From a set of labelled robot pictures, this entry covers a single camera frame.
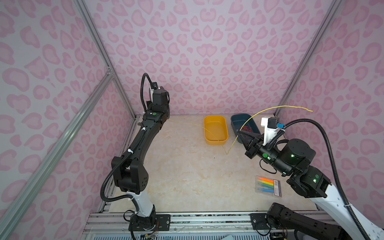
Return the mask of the yellow plastic tray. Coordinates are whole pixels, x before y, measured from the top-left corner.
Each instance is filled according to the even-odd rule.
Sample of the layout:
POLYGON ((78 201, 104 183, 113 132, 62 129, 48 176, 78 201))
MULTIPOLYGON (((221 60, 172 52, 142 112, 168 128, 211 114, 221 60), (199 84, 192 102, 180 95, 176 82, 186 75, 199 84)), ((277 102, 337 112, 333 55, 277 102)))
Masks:
POLYGON ((204 135, 208 145, 224 145, 229 138, 226 119, 223 116, 206 116, 204 118, 204 135))

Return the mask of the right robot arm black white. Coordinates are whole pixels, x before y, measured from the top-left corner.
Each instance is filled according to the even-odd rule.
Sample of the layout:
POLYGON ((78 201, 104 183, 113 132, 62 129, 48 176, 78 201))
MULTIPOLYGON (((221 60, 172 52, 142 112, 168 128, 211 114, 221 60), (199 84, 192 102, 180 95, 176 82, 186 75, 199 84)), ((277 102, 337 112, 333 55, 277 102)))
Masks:
POLYGON ((284 148, 268 149, 264 135, 238 131, 246 149, 246 156, 258 156, 271 165, 300 196, 310 199, 323 209, 336 224, 326 224, 300 215, 281 204, 274 203, 265 219, 271 227, 286 227, 318 240, 363 240, 363 228, 369 240, 382 240, 384 230, 361 214, 356 208, 345 204, 335 184, 316 167, 311 166, 316 152, 299 139, 283 140, 284 148))

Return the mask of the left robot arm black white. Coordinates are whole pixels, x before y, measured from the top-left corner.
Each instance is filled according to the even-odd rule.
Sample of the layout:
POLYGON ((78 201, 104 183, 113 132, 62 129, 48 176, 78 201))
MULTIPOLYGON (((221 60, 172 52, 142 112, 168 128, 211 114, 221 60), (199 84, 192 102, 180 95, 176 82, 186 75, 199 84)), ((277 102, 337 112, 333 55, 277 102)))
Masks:
POLYGON ((135 206, 129 218, 129 230, 155 231, 158 228, 156 207, 150 201, 146 187, 149 174, 144 160, 155 136, 170 117, 169 93, 163 87, 152 90, 152 100, 139 123, 140 130, 121 157, 112 160, 114 184, 124 195, 120 199, 130 199, 135 206))

